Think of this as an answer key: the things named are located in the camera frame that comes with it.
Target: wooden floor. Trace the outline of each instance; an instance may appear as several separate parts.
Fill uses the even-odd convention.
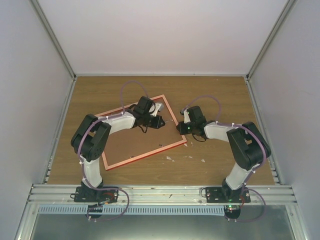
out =
[[[79,77],[68,108],[61,137],[52,164],[49,184],[79,184],[82,179],[77,155],[70,140],[86,114],[98,114],[120,107],[119,92],[128,80],[141,82],[150,97],[164,94],[177,120],[179,111],[195,97],[216,96],[222,104],[222,123],[256,122],[250,97],[242,77]],[[132,83],[123,91],[124,104],[137,102],[144,95]],[[214,120],[217,104],[210,98],[196,102],[207,120]],[[197,142],[186,136],[187,146],[178,146],[136,162],[100,171],[106,185],[220,185],[235,164],[230,145],[219,140]],[[249,181],[250,185],[273,185],[269,164],[265,164]]]

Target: metal panel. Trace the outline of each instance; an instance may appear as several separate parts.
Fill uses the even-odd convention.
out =
[[[252,103],[252,106],[253,106],[253,111],[255,113],[255,117],[256,117],[256,120],[258,122],[260,132],[261,132],[262,136],[264,137],[264,139],[267,141],[267,143],[269,144],[269,146],[271,148],[271,156],[268,157],[268,162],[269,162],[269,164],[270,164],[270,166],[272,168],[271,170],[273,172],[277,173],[278,182],[279,182],[279,184],[281,184],[282,183],[282,174],[281,174],[281,171],[279,169],[278,162],[275,159],[275,155],[272,154],[272,153],[274,153],[274,148],[273,148],[272,142],[270,141],[270,137],[268,135],[267,128],[266,128],[266,126],[264,124],[263,115],[261,113],[261,109],[259,108],[259,103],[258,103],[257,97],[255,95],[255,92],[254,92],[254,90],[252,88],[251,83],[248,81],[247,78],[245,80],[245,84],[246,84],[248,92],[249,92],[249,96],[250,96],[251,103]]]
[[[54,31],[52,30],[52,28],[51,28],[51,26],[50,26],[50,24],[49,24],[49,22],[48,22],[48,20],[47,20],[47,17],[46,17],[46,15],[44,14],[44,11],[42,10],[41,6],[39,5],[38,0],[30,0],[30,2],[31,2],[31,4],[32,4],[35,12],[37,13],[40,21],[42,22],[45,30],[47,31],[47,33],[48,33],[48,35],[49,35],[49,37],[50,37],[50,39],[51,39],[51,41],[52,41],[55,49],[56,49],[57,52],[59,53],[59,55],[60,55],[60,57],[61,57],[64,65],[65,65],[65,67],[66,67],[66,69],[68,70],[68,72],[69,72],[69,74],[70,74],[70,76],[71,76],[73,79],[75,79],[76,74],[75,74],[74,71],[72,70],[72,67],[71,67],[71,65],[70,65],[70,63],[69,63],[69,61],[68,61],[68,59],[67,59],[67,57],[66,57],[66,55],[65,55],[65,53],[64,53],[64,51],[63,51],[63,49],[62,49],[61,46],[60,46],[60,43],[59,43],[59,41],[58,41],[58,39],[57,39]]]
[[[244,206],[242,219],[257,217],[263,206]],[[114,215],[104,215],[107,219]],[[293,240],[284,206],[268,206],[263,219],[228,222],[214,215],[124,215],[88,222],[82,214],[39,214],[32,240]]]
[[[38,1],[77,76],[247,74],[287,2]]]
[[[272,40],[275,38],[275,36],[277,35],[278,30],[280,29],[280,27],[282,26],[282,24],[284,23],[284,21],[286,20],[286,17],[288,16],[288,14],[290,13],[291,9],[293,8],[294,4],[296,3],[297,0],[288,0],[282,10],[282,12],[280,13],[280,16],[278,17],[277,21],[275,22],[269,36],[266,38],[262,49],[260,50],[258,56],[256,57],[252,67],[250,68],[249,72],[248,72],[248,80],[250,81],[252,75],[254,74],[256,68],[258,67],[261,59],[263,58],[264,54],[266,53],[266,51],[268,50],[270,44],[272,43]]]
[[[42,181],[43,184],[47,183],[48,180],[49,180],[52,163],[53,163],[53,161],[55,159],[55,154],[56,154],[56,151],[57,151],[58,142],[59,142],[59,139],[60,139],[62,128],[64,126],[64,122],[65,122],[66,115],[67,115],[67,112],[68,112],[68,108],[69,108],[69,104],[70,104],[70,101],[71,101],[71,97],[72,97],[72,94],[73,94],[74,89],[75,89],[76,81],[77,81],[77,78],[75,78],[70,83],[69,91],[68,91],[67,96],[65,98],[65,102],[64,102],[64,105],[63,105],[63,108],[62,108],[62,112],[61,112],[61,115],[60,115],[59,123],[57,125],[56,131],[55,131],[55,134],[54,134],[54,140],[53,140],[53,146],[52,146],[52,150],[51,150],[51,154],[50,154],[50,160],[49,160],[49,164],[48,164],[46,173],[45,173],[45,175],[43,177],[43,181]]]
[[[72,78],[29,1],[1,1],[0,29],[0,238],[7,240],[48,168]]]
[[[319,12],[320,1],[297,1],[250,80],[311,239],[320,235]]]

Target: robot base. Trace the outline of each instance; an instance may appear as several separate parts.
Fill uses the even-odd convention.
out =
[[[104,187],[104,183],[102,182],[98,187]],[[75,203],[116,203],[118,201],[118,194],[117,190],[103,190],[98,191],[86,186],[83,182],[81,182],[81,186],[78,186],[75,189],[75,193],[71,194],[70,197],[74,199]]]
[[[250,203],[250,195],[246,196],[248,191],[243,191],[241,194],[242,198],[240,197],[241,189],[236,190],[237,193],[233,194],[233,197],[227,198],[225,191],[222,186],[217,186],[217,187],[206,187],[205,188],[205,197],[206,197],[206,202],[207,203],[237,203],[241,204],[242,201],[244,200],[245,203]]]

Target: purple cable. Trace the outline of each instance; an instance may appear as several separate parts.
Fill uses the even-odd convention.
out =
[[[252,191],[252,192],[255,192],[259,198],[261,198],[262,202],[263,202],[263,205],[264,205],[264,208],[263,208],[263,212],[260,216],[256,217],[256,218],[253,218],[253,219],[245,219],[245,220],[236,220],[236,219],[233,219],[233,218],[229,218],[227,217],[226,215],[224,215],[224,217],[228,220],[234,220],[235,222],[239,222],[239,223],[252,223],[252,222],[255,222],[255,221],[258,221],[260,219],[262,219],[266,213],[267,213],[267,204],[266,204],[266,201],[264,200],[264,198],[261,196],[260,193],[258,193],[256,190],[253,190],[252,188],[246,188],[248,191]]]
[[[182,109],[182,112],[184,112],[188,107],[190,107],[190,105],[193,104],[195,101],[197,101],[198,99],[202,99],[202,98],[211,98],[211,99],[215,100],[216,103],[218,104],[218,106],[219,106],[219,111],[218,111],[218,114],[217,114],[216,117],[215,117],[215,121],[217,122],[218,119],[219,119],[219,117],[220,117],[220,115],[221,115],[221,109],[222,109],[222,107],[221,107],[221,103],[219,102],[219,100],[218,100],[215,96],[213,96],[213,95],[202,95],[202,96],[196,97],[196,98],[193,99],[187,106],[185,106],[184,109]]]
[[[145,89],[145,87],[144,87],[140,82],[138,82],[138,81],[136,81],[136,80],[127,81],[125,84],[123,84],[123,86],[121,87],[121,90],[120,90],[120,101],[121,101],[121,106],[122,106],[122,111],[123,111],[123,112],[125,112],[125,104],[124,104],[124,98],[123,98],[123,91],[124,91],[125,86],[128,85],[128,84],[131,84],[131,83],[139,84],[139,85],[142,87],[142,89],[143,89],[145,95],[147,96],[147,98],[149,98],[148,93],[147,93],[147,90]]]
[[[129,203],[130,203],[130,198],[129,198],[128,193],[127,193],[125,190],[121,189],[121,188],[116,188],[116,187],[97,188],[97,187],[94,187],[94,186],[88,181],[88,179],[87,179],[86,172],[85,172],[84,160],[81,158],[81,149],[82,149],[82,146],[83,146],[83,144],[84,144],[84,142],[85,142],[85,139],[86,139],[86,137],[88,136],[90,130],[91,130],[97,123],[100,123],[100,122],[102,122],[102,121],[104,121],[104,120],[106,120],[106,119],[112,119],[112,118],[114,118],[114,117],[118,117],[118,116],[120,116],[120,115],[122,115],[122,113],[118,113],[118,114],[111,115],[111,116],[104,116],[104,117],[101,117],[101,118],[99,118],[98,120],[94,121],[94,122],[90,125],[90,127],[85,131],[85,133],[84,133],[84,135],[83,135],[83,137],[82,137],[82,139],[81,139],[81,141],[80,141],[80,144],[79,144],[79,147],[78,147],[78,151],[77,151],[77,156],[78,156],[78,158],[79,158],[79,160],[80,160],[80,162],[81,162],[82,176],[83,176],[86,184],[87,184],[90,188],[92,188],[92,189],[94,189],[94,190],[96,190],[96,191],[110,191],[110,190],[116,190],[116,191],[117,191],[117,190],[118,190],[118,191],[120,191],[120,192],[123,192],[123,193],[126,195],[126,198],[127,198],[127,204],[126,204],[124,210],[123,210],[119,215],[117,215],[117,216],[115,216],[115,217],[108,218],[108,219],[101,219],[101,220],[99,220],[99,221],[97,221],[97,219],[95,218],[95,219],[94,219],[95,222],[105,222],[105,221],[111,221],[111,220],[115,220],[115,219],[117,219],[117,218],[120,218],[120,217],[121,217],[122,215],[124,215],[125,212],[127,211],[128,207],[129,207]],[[86,216],[87,216],[88,219],[90,219],[90,217],[89,217],[89,211],[90,211],[90,210],[88,210],[88,212],[87,212],[87,214],[86,214]]]

